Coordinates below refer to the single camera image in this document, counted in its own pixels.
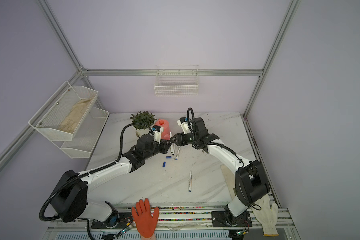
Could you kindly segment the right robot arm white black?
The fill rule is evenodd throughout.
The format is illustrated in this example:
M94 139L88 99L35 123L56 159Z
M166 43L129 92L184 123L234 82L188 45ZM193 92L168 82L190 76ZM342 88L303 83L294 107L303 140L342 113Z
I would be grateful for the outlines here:
M235 226L241 215L256 201L270 191L264 166L259 161L249 161L227 147L220 138L209 133L202 118L182 117L177 121L181 133L171 137L171 142L179 147L192 145L197 150L220 160L235 175L236 196L225 206L225 219L228 225Z

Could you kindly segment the white marker blue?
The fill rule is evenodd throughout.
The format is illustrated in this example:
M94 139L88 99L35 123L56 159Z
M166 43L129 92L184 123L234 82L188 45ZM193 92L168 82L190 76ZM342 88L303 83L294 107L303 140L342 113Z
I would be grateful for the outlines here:
M170 151L171 151L171 154L173 156L174 155L174 150L173 150L173 145L172 144L170 146Z
M175 157L175 160L176 160L176 161L177 161L178 158L179 158L180 150L181 150L181 147L178 147L178 150L177 150L177 153L176 153L176 157Z

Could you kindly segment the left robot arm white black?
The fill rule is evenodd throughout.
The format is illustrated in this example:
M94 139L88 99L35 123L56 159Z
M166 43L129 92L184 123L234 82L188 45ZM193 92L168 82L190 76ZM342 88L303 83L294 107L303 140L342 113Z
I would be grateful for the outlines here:
M172 144L170 140L157 142L154 136L143 135L128 152L109 164L88 172L65 172L42 205L39 219L43 222L61 219L64 223L76 219L96 220L113 228L119 222L118 210L108 201L91 200L89 193L119 176L136 171L148 158L166 154Z

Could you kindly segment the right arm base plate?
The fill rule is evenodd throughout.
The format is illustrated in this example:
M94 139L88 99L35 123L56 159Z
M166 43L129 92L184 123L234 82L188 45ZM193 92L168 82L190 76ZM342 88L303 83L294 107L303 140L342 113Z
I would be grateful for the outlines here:
M232 216L226 211L212 211L212 224L213 227L251 227L252 220L248 211L244 211L237 217Z

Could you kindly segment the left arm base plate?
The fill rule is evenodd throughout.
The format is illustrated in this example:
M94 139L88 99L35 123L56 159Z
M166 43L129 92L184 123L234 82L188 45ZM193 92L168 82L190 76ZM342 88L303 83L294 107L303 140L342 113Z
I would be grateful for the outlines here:
M128 223L133 221L131 212L118 212L118 215L111 215L105 222L94 221L92 229L124 229Z

